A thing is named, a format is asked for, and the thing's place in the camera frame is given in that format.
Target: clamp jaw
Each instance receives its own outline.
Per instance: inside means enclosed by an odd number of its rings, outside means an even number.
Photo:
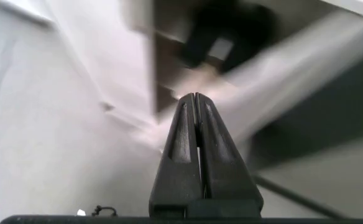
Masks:
[[[152,189],[155,218],[260,218],[263,198],[212,100],[179,100]]]

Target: white wall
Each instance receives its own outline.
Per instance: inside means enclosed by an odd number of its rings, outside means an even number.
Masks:
[[[127,26],[127,8],[121,0],[51,0],[47,5],[100,101],[113,106],[112,113],[130,123],[153,122],[150,37]]]

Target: black object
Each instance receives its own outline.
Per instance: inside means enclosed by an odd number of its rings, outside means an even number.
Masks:
[[[270,9],[257,4],[238,7],[237,0],[212,0],[198,10],[191,34],[179,58],[196,68],[222,37],[234,45],[219,68],[225,73],[252,58],[273,36],[275,19]]]
[[[115,210],[115,208],[112,208],[112,207],[103,207],[103,206],[96,206],[94,212],[92,213],[92,217],[96,217],[98,215],[100,215],[100,212],[103,211],[103,210],[111,210],[113,211],[112,214],[110,216],[112,217],[116,217],[117,216],[117,210]]]
[[[363,223],[261,218],[262,207],[262,196],[213,102],[190,93],[180,99],[173,118],[151,193],[150,218],[16,215],[1,223]]]

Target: small white object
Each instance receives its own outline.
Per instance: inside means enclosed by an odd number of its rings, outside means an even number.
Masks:
[[[81,210],[81,209],[78,209],[78,212],[76,213],[76,215],[79,215],[79,216],[86,216],[86,213],[84,210]]]

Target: black cable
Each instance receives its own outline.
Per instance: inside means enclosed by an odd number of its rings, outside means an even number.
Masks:
[[[309,208],[310,210],[312,210],[314,212],[320,213],[322,215],[325,215],[329,218],[334,218],[334,219],[346,218],[345,216],[339,214],[338,212],[332,211],[331,209],[326,208],[322,205],[319,205],[310,199],[304,198],[301,195],[298,195],[298,194],[292,192],[291,190],[281,187],[259,175],[253,175],[252,178],[257,185],[259,185],[267,190],[270,190],[272,192],[275,192],[276,194],[279,194],[279,195],[281,195],[293,202],[296,202],[306,208]]]
[[[117,211],[115,210],[115,208],[112,208],[112,207],[102,207],[102,206],[98,205],[95,208],[94,212],[92,213],[92,217],[98,216],[102,210],[111,210],[111,211],[113,211],[113,213],[110,216],[112,216],[112,217],[116,217],[117,216]]]

